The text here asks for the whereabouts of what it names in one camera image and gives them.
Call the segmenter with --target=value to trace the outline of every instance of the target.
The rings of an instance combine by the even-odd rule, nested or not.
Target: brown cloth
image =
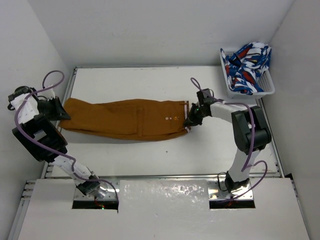
[[[188,101],[131,99],[91,104],[69,98],[64,104],[71,120],[60,127],[69,131],[115,139],[160,141],[189,132],[183,127]]]

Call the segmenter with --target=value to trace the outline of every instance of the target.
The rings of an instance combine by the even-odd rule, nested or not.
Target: striped trim
[[[187,111],[188,111],[188,107],[187,107],[187,101],[184,101],[184,120],[186,120],[187,119],[187,117],[188,117],[188,113],[187,113]],[[188,133],[190,132],[190,129],[186,126],[185,128],[184,128]]]

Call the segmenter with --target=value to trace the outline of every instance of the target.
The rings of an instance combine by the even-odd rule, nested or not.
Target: multicolored fabric
[[[261,42],[244,45],[232,56],[226,56],[221,48],[221,55],[228,78],[229,88],[233,92],[252,95],[263,92],[257,79],[270,66],[271,47]]]

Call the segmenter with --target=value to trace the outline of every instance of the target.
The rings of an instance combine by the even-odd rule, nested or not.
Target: plastic basket
[[[232,56],[237,50],[223,50],[226,56]],[[240,92],[231,91],[228,84],[227,72],[225,68],[224,59],[222,58],[222,54],[220,52],[220,60],[222,65],[222,70],[224,74],[225,84],[226,84],[226,93],[230,99],[260,99],[265,95],[274,94],[275,86],[270,76],[269,70],[265,71],[263,75],[257,79],[257,83],[259,87],[263,90],[263,92],[256,92],[252,95],[246,95]]]

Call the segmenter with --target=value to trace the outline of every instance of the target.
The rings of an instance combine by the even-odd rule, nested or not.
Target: white wall
[[[320,239],[320,1],[297,0],[271,41],[275,94],[263,99],[286,173],[292,172],[307,228]]]
[[[28,0],[69,66],[212,65],[269,42],[293,0]]]
[[[15,124],[14,112],[7,110],[8,95],[21,85],[39,89],[51,70],[69,74],[26,0],[0,1],[0,31],[0,240],[4,240],[25,181],[37,179],[43,167],[11,132]],[[57,90],[58,95],[65,87]]]

